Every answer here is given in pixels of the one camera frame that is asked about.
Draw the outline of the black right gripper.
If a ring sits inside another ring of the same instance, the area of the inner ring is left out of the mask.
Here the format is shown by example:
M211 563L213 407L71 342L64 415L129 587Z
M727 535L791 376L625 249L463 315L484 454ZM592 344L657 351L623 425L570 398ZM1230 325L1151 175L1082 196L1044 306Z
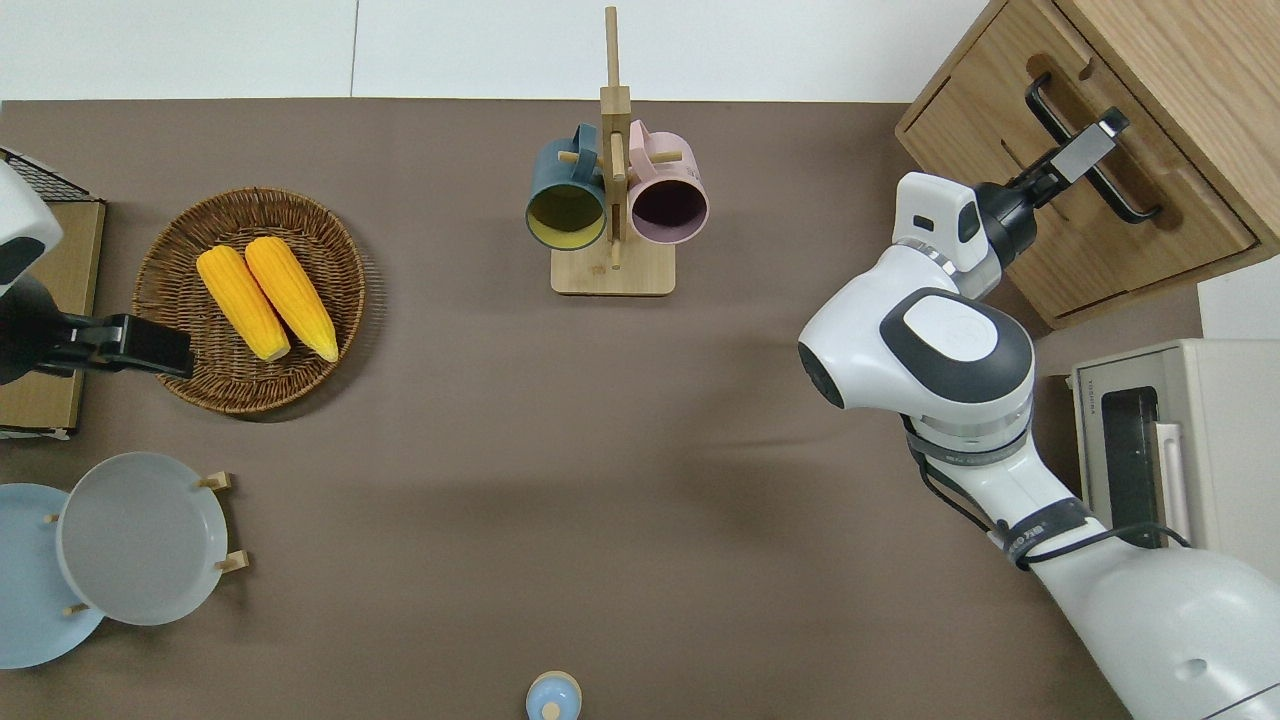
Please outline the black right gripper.
M1005 184L975 186L978 217L1002 268L1036 242L1036 210L1071 188L1082 177L1094 186L1115 214L1125 222L1132 220L1132 206L1114 183L1094 168L1116 147L1116 137L1129 127L1129 119L1119 109L1110 108L1080 133L1071 136L1047 106L1033 106L1030 110L1061 143Z

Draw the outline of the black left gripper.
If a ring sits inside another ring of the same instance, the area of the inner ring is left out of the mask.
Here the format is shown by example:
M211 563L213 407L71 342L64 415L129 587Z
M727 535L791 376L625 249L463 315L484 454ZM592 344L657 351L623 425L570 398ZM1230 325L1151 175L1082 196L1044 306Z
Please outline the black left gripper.
M138 370L189 379L189 334L132 314L63 313L36 279L23 277L1 301L1 383L38 373Z

